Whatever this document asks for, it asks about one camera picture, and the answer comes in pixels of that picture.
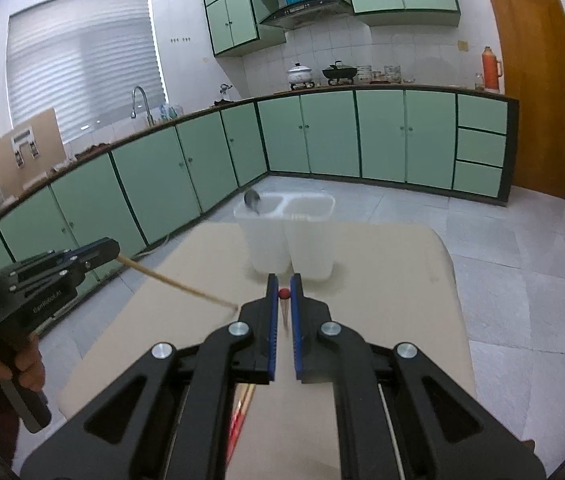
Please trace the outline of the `person's left hand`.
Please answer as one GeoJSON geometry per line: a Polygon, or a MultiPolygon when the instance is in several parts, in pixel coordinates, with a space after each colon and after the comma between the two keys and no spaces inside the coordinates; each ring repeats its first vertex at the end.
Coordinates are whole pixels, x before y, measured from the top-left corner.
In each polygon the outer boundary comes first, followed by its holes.
{"type": "Polygon", "coordinates": [[[45,385],[46,372],[40,354],[40,340],[36,333],[28,336],[28,344],[7,365],[0,360],[0,380],[16,378],[21,387],[41,392],[45,385]]]}

